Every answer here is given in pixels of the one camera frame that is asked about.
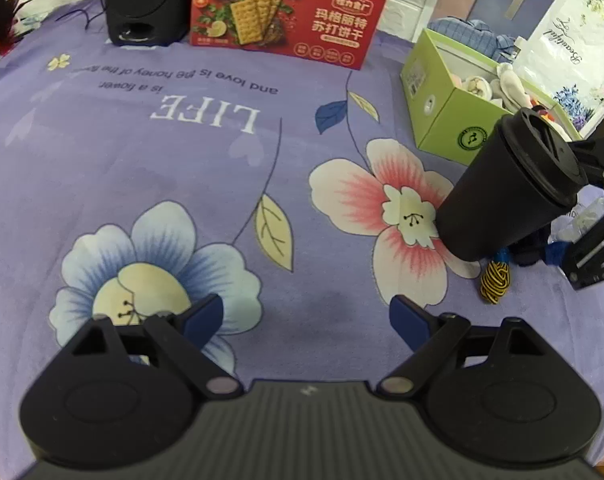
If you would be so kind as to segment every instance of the cup lid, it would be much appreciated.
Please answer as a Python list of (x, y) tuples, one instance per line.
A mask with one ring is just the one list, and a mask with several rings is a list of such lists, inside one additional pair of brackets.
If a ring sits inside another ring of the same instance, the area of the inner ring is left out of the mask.
[(569, 144), (528, 108), (503, 116), (501, 131), (520, 167), (538, 188), (560, 206), (572, 206), (588, 180)]

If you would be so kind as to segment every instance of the tomato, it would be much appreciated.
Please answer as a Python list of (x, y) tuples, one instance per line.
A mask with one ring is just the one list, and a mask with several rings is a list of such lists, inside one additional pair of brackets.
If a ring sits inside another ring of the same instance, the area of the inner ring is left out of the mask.
[(203, 9), (208, 5), (208, 0), (193, 0), (193, 5), (198, 9)]

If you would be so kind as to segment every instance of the green box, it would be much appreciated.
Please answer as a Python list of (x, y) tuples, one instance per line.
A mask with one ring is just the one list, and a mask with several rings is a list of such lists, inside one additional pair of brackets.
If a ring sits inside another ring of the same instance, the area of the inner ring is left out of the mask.
[[(417, 147), (469, 165), (493, 132), (495, 123), (510, 112), (457, 88), (451, 73), (466, 79), (497, 78), (498, 63), (447, 36), (425, 29), (402, 68), (401, 79)], [(543, 104), (569, 137), (581, 140), (573, 123), (544, 92), (525, 80), (525, 90)]]

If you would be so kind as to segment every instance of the red cracker box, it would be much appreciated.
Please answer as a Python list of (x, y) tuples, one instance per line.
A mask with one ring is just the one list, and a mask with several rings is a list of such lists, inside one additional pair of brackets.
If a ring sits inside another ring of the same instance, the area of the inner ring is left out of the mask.
[(192, 0), (191, 44), (359, 69), (385, 0)]

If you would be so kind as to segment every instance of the blue strap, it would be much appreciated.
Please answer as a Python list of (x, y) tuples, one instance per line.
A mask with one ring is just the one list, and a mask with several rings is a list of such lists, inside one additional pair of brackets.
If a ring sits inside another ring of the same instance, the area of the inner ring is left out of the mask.
[(547, 265), (559, 267), (564, 260), (564, 254), (570, 242), (553, 242), (544, 248), (544, 262)]
[(499, 264), (508, 264), (510, 259), (511, 255), (509, 254), (509, 250), (507, 248), (500, 249), (493, 257), (493, 261), (498, 262)]

